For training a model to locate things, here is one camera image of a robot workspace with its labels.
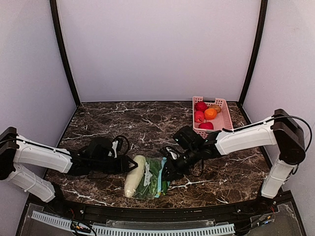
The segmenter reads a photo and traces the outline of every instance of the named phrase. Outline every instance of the pink basket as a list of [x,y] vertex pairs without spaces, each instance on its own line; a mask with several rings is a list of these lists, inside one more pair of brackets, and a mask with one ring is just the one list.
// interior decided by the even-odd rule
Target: pink basket
[[208,133],[216,131],[216,130],[222,130],[223,128],[225,129],[233,129],[233,125],[232,125],[232,120],[231,120],[231,116],[230,116],[230,112],[228,111],[228,107],[227,107],[227,103],[224,99],[221,98],[216,98],[216,99],[205,99],[205,103],[207,104],[207,106],[210,106],[212,104],[216,104],[218,106],[221,107],[222,111],[220,113],[217,114],[217,117],[215,119],[212,120],[204,120],[205,122],[211,122],[214,126],[214,130],[210,130],[210,129],[199,129],[198,126],[200,123],[195,122],[195,117],[194,117],[194,113],[195,113],[195,104],[197,102],[201,102],[203,101],[204,97],[193,97],[192,98],[192,123],[193,123],[193,129],[197,134],[200,134],[204,139],[208,136]]

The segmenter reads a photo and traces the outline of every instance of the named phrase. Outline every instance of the marble tabletop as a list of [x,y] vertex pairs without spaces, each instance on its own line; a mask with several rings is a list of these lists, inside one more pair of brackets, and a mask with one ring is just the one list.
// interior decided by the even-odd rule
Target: marble tabletop
[[[228,108],[234,128],[246,125],[236,103]],[[83,103],[65,132],[60,148],[79,149],[94,137],[128,137],[130,157],[141,154],[159,157],[158,150],[176,145],[173,134],[191,125],[191,102],[101,102]],[[195,174],[200,171],[195,167]],[[187,176],[173,181],[165,196],[153,200],[124,196],[126,174],[91,172],[73,177],[48,170],[45,179],[59,184],[70,201],[113,207],[186,208],[235,203],[254,199],[269,168],[259,148],[238,151],[205,161],[201,177]]]

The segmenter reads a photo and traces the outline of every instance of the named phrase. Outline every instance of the robotic arm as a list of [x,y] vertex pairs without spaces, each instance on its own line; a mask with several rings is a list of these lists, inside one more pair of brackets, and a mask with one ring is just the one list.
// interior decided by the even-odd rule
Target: robotic arm
[[[200,160],[218,158],[247,148],[278,144],[281,153],[261,189],[263,197],[274,198],[288,175],[305,158],[303,129],[287,116],[284,110],[279,109],[272,117],[258,123],[234,130],[211,132],[206,139],[189,126],[181,128],[173,138],[186,151],[179,153],[171,147],[161,150],[168,158],[162,170],[162,180],[175,180],[184,174],[189,175],[189,168]],[[106,138],[96,138],[88,146],[74,151],[32,142],[10,127],[0,135],[0,180],[6,179],[42,201],[49,202],[55,197],[54,186],[21,163],[75,176],[87,175],[91,170],[109,174],[129,172],[137,167],[137,163],[126,155],[126,151],[122,155],[117,154],[122,149],[122,137],[118,136],[112,142]]]

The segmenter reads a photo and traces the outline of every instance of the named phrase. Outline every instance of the orange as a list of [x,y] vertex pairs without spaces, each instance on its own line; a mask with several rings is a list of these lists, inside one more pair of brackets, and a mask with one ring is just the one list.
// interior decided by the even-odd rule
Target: orange
[[214,119],[217,116],[217,111],[214,108],[209,108],[205,110],[205,118],[207,120]]

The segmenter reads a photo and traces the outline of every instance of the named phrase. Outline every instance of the daikon radish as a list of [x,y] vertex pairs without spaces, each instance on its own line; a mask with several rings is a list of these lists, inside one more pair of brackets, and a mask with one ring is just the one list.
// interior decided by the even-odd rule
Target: daikon radish
[[138,163],[138,167],[130,171],[125,180],[125,196],[131,198],[136,192],[136,189],[142,179],[145,170],[146,158],[141,155],[137,155],[133,159]]

